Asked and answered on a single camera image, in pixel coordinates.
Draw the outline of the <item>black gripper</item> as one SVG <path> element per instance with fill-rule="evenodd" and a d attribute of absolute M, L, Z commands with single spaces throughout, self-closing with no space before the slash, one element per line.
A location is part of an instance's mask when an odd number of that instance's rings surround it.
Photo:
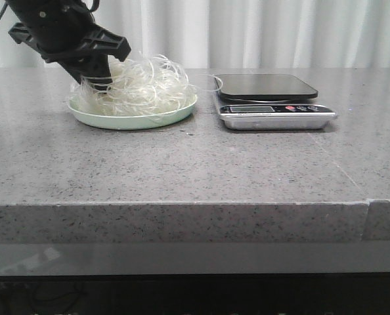
<path fill-rule="evenodd" d="M 20 20 L 9 35 L 38 52 L 47 63 L 58 63 L 78 82 L 98 91 L 112 83 L 108 55 L 125 60 L 126 38 L 96 24 L 93 10 L 82 1 L 7 1 Z"/>

